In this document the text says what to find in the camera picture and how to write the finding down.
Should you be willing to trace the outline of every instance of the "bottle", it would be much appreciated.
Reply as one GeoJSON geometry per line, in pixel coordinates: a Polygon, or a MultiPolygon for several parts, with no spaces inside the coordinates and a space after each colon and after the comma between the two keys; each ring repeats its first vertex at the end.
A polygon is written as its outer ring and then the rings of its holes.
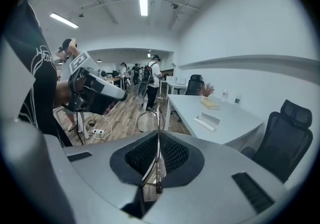
{"type": "Polygon", "coordinates": [[[228,101],[228,92],[227,90],[225,89],[222,93],[222,102],[227,102],[228,101]]]}
{"type": "Polygon", "coordinates": [[[238,93],[235,97],[235,102],[234,102],[234,105],[235,106],[239,106],[240,105],[240,98],[241,98],[241,95],[240,93],[238,93]]]}

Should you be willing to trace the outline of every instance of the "white cable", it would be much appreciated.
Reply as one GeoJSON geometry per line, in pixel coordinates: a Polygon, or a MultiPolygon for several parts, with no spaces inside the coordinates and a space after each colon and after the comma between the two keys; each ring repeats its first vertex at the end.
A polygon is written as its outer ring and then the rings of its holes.
{"type": "Polygon", "coordinates": [[[96,133],[94,133],[94,138],[97,139],[97,140],[103,140],[104,138],[108,137],[108,136],[112,133],[112,125],[110,124],[109,120],[106,119],[105,116],[103,116],[103,117],[104,117],[104,119],[109,123],[109,125],[110,125],[110,127],[111,127],[111,131],[110,131],[110,133],[109,133],[108,135],[104,136],[103,138],[101,138],[100,135],[99,135],[99,138],[97,138],[97,137],[96,137],[96,133]]]}

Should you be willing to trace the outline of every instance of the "office chair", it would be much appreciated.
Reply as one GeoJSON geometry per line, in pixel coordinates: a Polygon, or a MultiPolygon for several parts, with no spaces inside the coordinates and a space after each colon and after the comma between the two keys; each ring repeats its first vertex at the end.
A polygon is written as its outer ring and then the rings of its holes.
{"type": "MultiPolygon", "coordinates": [[[[199,95],[201,86],[205,83],[201,80],[201,75],[194,74],[190,77],[190,80],[188,82],[188,87],[185,91],[185,95],[199,95]]],[[[178,95],[180,95],[180,90],[182,88],[174,88],[174,90],[177,90],[178,95]]]]}
{"type": "Polygon", "coordinates": [[[309,130],[310,110],[286,100],[279,112],[272,112],[257,152],[245,147],[241,153],[261,165],[283,183],[289,178],[313,140],[309,130]]]}

